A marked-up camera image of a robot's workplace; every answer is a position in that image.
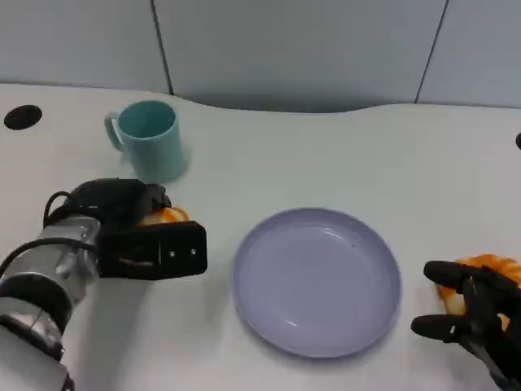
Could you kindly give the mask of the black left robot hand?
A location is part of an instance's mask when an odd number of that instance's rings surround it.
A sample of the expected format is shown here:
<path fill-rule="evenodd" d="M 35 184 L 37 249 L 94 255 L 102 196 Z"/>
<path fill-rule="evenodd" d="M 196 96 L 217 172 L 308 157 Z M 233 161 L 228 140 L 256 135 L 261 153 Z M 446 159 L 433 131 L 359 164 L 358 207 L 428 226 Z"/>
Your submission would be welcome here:
<path fill-rule="evenodd" d="M 126 228 L 169 208 L 166 189 L 138 179 L 101 178 L 74 189 L 63 205 L 71 213 L 93 217 L 103 225 Z"/>

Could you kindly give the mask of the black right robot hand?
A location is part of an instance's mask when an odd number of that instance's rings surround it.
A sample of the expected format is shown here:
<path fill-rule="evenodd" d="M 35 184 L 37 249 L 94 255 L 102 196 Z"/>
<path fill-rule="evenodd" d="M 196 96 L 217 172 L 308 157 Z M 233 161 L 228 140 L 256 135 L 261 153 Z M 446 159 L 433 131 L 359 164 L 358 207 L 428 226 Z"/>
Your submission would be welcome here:
<path fill-rule="evenodd" d="M 423 337 L 458 344 L 488 368 L 502 390 L 520 389 L 520 288 L 487 266 L 429 261 L 424 275 L 463 295 L 466 313 L 430 314 L 413 319 Z"/>

